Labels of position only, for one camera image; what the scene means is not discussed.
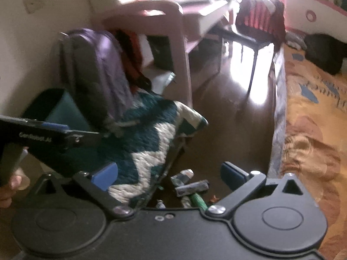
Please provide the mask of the person left hand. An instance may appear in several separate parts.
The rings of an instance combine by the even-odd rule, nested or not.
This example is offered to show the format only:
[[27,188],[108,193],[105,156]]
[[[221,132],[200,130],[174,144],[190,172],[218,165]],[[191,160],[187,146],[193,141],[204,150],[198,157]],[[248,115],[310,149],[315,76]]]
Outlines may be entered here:
[[12,197],[16,194],[22,183],[22,177],[15,175],[9,182],[0,188],[0,208],[8,208],[12,203]]

